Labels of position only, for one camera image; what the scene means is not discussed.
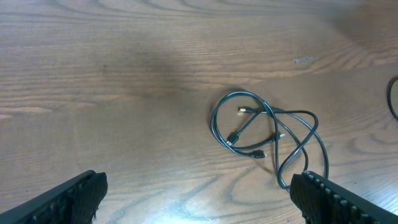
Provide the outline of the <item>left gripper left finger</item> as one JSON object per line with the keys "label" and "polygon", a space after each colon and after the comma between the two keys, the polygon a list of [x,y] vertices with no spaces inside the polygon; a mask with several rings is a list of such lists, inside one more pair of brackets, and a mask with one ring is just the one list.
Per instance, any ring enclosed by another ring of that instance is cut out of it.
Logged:
{"label": "left gripper left finger", "polygon": [[1,223],[92,223],[107,194],[104,172],[88,170],[1,214]]}

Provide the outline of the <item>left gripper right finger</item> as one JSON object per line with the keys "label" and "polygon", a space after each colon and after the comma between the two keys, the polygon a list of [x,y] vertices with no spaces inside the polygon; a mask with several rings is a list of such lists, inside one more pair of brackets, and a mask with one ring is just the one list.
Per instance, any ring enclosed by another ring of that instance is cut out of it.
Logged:
{"label": "left gripper right finger", "polygon": [[295,174],[290,199],[311,224],[397,224],[397,215],[312,172]]}

